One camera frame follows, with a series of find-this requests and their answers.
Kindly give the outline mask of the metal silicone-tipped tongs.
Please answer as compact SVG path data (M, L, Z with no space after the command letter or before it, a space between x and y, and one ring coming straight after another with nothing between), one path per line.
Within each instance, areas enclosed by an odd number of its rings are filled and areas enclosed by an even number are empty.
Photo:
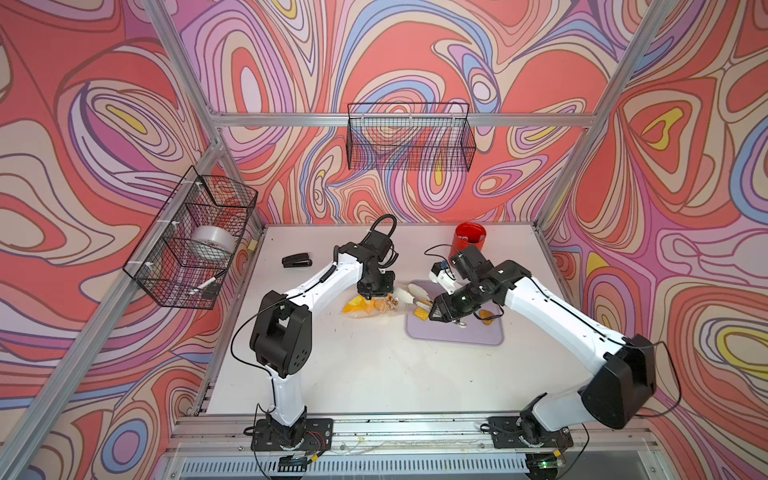
M433 299L429 293L419 284L396 284L392 294L392 301L397 306L397 311L405 314L406 328L420 327L427 324L441 324L440 320L432 320L430 312L433 307ZM429 312L429 319L422 321L413 314L416 308L422 308Z

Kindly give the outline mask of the clear resealable plastic bag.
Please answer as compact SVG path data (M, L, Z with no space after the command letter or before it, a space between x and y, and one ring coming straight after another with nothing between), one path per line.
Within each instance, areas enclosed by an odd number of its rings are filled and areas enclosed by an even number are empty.
M406 289L396 287L392 293L370 300L358 295L342 309L342 315L353 319L384 318L405 315L415 309L414 297Z

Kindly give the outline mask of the square yellow cracker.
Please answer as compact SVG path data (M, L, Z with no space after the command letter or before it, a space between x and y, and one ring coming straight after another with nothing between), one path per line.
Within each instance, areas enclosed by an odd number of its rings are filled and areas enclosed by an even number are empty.
M416 308L413 314L416 318L422 321L427 321L429 319L429 312L422 308Z

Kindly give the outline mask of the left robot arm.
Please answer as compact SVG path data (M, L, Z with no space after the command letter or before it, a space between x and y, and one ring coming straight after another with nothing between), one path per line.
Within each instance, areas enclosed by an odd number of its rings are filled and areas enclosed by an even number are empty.
M313 315L347 288L355 286L366 300L394 290L390 267L398 258L392 234L370 229L363 240L336 246L333 259L299 286L264 295L249 341L258 365L270 374L274 406L258 420L253 447L293 450L311 435L302 398L300 371L313 347Z

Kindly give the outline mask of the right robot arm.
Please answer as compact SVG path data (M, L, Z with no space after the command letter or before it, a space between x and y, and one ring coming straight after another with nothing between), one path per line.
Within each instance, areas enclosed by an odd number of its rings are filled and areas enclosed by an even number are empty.
M656 392L655 347L586 316L513 260L493 264L474 246L433 264L429 278L443 288L432 321L458 323L483 305L518 313L565 347L590 373L589 381L556 394L542 393L519 413L514 432L538 447L546 436L586 422L624 428Z

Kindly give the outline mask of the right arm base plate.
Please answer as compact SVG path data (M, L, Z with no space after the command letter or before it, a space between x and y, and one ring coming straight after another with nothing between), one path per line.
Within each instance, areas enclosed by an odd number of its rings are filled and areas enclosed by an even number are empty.
M565 428L550 432L533 418L492 416L480 425L489 434L496 449L566 450L574 445Z

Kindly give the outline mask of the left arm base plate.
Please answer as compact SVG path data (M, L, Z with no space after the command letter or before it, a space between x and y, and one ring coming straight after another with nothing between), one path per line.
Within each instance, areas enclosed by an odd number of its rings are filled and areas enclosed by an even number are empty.
M251 450L254 452L321 453L332 447L334 421L331 418L299 420L288 427L267 417L252 428Z

